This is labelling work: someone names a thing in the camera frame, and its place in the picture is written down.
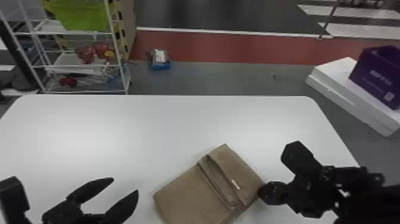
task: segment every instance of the purple box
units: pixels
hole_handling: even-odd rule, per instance
[[[400,107],[400,49],[381,46],[363,50],[350,79],[381,102]]]

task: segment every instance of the white table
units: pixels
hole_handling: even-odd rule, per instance
[[[306,97],[31,95],[0,120],[0,179],[23,182],[33,223],[81,184],[115,181],[83,206],[102,213],[134,189],[139,205],[126,222],[162,223],[152,195],[227,143],[266,181],[289,182],[280,162],[300,140],[323,164],[357,166],[318,105]],[[333,223],[258,200],[235,223]]]

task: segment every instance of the white box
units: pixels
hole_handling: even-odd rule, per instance
[[[343,58],[315,67],[306,83],[383,136],[400,128],[400,110],[384,105],[348,77],[357,61]]]

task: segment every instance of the beige cloth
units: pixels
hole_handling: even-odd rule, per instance
[[[165,224],[225,224],[257,199],[264,182],[226,144],[154,194]]]

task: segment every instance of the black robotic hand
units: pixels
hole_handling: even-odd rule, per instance
[[[133,191],[104,214],[84,214],[81,205],[114,181],[113,178],[90,181],[67,196],[65,201],[48,210],[42,216],[43,224],[122,224],[135,211],[139,191]],[[0,206],[7,224],[31,224],[25,216],[29,203],[22,183],[11,177],[0,182]]]
[[[382,186],[382,174],[366,167],[322,166],[301,142],[288,144],[281,161],[295,177],[288,184],[262,186],[258,196],[266,204],[287,204],[317,219],[332,210],[335,224],[400,223],[400,185]]]

